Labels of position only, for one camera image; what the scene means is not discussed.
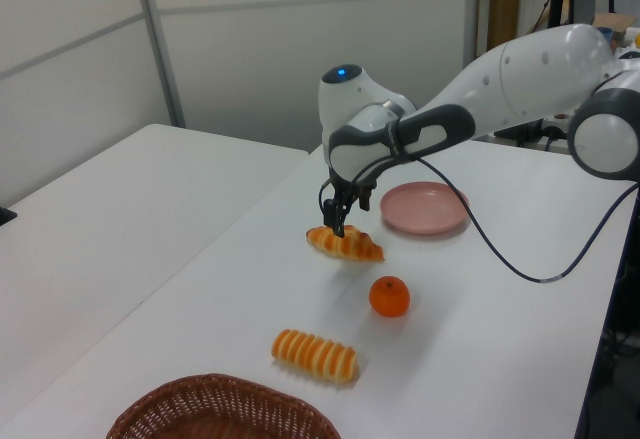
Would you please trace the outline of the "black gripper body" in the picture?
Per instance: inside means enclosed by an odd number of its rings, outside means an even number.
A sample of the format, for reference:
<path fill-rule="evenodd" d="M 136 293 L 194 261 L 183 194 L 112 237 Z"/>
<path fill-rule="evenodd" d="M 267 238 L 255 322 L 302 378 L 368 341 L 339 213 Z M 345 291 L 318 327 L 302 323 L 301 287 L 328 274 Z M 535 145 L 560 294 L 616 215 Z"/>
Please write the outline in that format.
<path fill-rule="evenodd" d="M 334 169 L 329 170 L 329 181 L 334 190 L 335 200 L 358 200 L 370 197 L 374 189 L 374 181 L 353 181 L 342 178 Z"/>

